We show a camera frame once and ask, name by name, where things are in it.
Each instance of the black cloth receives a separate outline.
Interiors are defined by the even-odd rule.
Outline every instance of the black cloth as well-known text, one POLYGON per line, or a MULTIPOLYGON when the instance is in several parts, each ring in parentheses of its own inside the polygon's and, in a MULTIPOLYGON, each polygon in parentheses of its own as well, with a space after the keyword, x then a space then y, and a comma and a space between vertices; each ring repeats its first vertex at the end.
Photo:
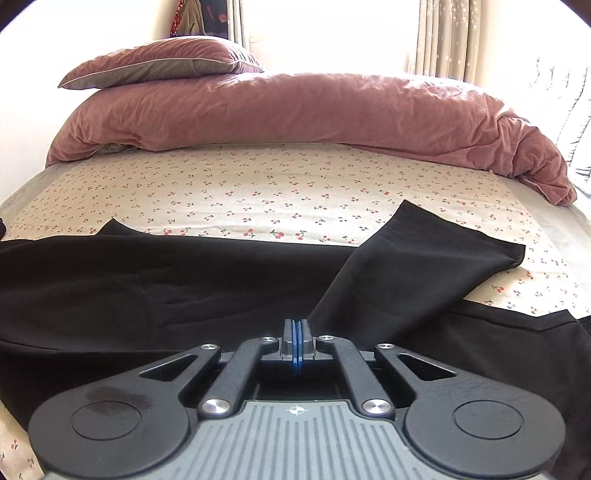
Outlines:
POLYGON ((567 422, 553 473, 589 479, 583 323, 461 300, 523 255, 408 202, 359 248, 152 236, 114 220, 95 236, 1 242, 0 398, 26 425, 59 391, 309 316, 317 335, 398 343, 542 395, 567 422))
POLYGON ((531 317, 463 300, 396 343, 548 400, 566 423, 552 474, 591 479, 591 317, 531 317))

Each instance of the bed sheet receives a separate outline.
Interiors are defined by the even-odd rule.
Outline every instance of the bed sheet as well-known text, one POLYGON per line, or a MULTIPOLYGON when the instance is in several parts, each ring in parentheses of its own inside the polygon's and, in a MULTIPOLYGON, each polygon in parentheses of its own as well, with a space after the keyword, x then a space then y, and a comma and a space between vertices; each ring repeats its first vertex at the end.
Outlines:
POLYGON ((116 218, 160 235, 359 245, 403 199, 526 244, 522 266, 493 276, 467 299, 534 316, 591 313, 560 252, 499 177, 344 145, 212 145, 94 157, 39 194, 11 222, 7 239, 89 235, 116 218))
POLYGON ((591 200, 583 194, 570 207, 557 207, 522 183, 500 178, 527 208, 591 299, 591 200))

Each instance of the wall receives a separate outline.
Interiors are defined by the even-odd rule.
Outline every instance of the wall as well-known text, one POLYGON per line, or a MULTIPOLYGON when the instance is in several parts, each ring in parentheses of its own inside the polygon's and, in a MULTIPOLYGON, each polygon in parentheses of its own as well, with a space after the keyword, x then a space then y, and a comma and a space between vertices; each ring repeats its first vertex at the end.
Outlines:
POLYGON ((560 0, 481 0, 475 83, 519 104, 537 56, 587 61, 588 27, 560 0))
POLYGON ((245 0, 251 50, 270 71, 399 73, 418 0, 245 0))
POLYGON ((93 90, 56 86, 79 63, 168 36, 176 0, 36 0, 0 33, 0 202, 44 168, 93 90))

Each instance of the pillow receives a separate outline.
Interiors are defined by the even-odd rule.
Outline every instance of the pillow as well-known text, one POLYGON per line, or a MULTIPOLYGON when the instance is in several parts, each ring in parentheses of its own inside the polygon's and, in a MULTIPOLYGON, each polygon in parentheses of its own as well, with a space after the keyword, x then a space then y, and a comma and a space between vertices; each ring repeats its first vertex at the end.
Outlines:
POLYGON ((255 57, 232 41, 206 36, 175 37, 86 61, 68 73, 58 87, 85 90, 246 72, 264 70, 255 57))

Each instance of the metal screw head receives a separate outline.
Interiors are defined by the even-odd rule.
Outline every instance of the metal screw head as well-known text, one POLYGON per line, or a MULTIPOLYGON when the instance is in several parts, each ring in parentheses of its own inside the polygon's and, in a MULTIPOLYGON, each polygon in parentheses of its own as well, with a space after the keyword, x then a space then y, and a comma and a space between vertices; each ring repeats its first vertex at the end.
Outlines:
POLYGON ((364 401, 361 405, 361 408, 372 415, 383 415, 384 413, 388 413, 390 410, 392 410, 392 405, 381 398, 373 398, 371 400, 364 401))
POLYGON ((230 402, 222 398, 210 398, 201 404, 201 408, 212 415, 221 415, 230 410, 230 402))

